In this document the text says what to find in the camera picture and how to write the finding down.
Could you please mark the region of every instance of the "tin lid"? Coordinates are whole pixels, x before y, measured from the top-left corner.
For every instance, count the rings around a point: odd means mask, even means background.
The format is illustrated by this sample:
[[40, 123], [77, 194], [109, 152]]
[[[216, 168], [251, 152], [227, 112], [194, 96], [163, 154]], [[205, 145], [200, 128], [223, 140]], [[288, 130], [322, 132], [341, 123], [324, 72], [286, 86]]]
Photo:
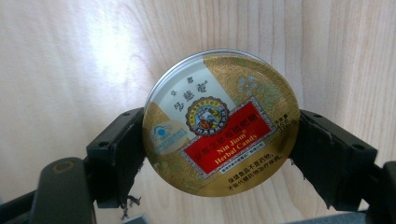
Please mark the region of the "tin lid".
[[151, 91], [143, 120], [148, 160], [172, 186], [228, 196], [270, 177], [294, 146], [300, 110], [287, 81], [245, 52], [198, 53]]

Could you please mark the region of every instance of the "candy tin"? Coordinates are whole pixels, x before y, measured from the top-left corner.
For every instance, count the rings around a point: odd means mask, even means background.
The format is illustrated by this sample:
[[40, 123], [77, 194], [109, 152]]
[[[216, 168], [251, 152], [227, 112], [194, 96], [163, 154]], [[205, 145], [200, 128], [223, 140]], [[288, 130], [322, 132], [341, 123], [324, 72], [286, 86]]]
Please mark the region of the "candy tin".
[[243, 192], [289, 156], [300, 110], [287, 81], [245, 52], [210, 50], [172, 67], [151, 91], [143, 120], [148, 160], [190, 194]]

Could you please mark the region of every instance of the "red label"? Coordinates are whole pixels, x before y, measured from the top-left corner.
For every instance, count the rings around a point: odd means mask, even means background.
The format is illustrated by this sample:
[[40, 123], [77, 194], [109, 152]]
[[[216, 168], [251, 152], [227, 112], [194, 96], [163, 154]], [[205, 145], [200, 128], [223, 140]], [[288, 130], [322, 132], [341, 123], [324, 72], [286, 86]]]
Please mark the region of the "red label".
[[220, 133], [200, 137], [184, 152], [208, 175], [270, 132], [271, 128], [250, 101], [230, 116]]

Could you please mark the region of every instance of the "gold tin lid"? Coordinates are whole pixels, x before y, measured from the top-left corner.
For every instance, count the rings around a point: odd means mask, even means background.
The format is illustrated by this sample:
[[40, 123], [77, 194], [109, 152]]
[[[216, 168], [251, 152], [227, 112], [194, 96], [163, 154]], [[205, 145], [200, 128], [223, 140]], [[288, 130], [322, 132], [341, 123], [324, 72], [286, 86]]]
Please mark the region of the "gold tin lid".
[[218, 197], [276, 172], [294, 146], [300, 110], [287, 81], [245, 52], [210, 50], [172, 67], [151, 91], [143, 140], [177, 189]]

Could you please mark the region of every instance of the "light wood panel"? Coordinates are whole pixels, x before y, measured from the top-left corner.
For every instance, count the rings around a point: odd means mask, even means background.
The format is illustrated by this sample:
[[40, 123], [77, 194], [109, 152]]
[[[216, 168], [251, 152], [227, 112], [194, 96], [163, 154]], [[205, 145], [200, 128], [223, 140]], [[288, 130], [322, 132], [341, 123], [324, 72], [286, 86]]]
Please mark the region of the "light wood panel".
[[[41, 169], [143, 106], [173, 64], [207, 49], [257, 55], [285, 76], [301, 108], [396, 160], [396, 2], [1, 1], [0, 197], [36, 188]], [[145, 162], [132, 189], [152, 223], [279, 223], [328, 210], [287, 161], [255, 189], [201, 198]], [[96, 210], [119, 223], [121, 210]]]

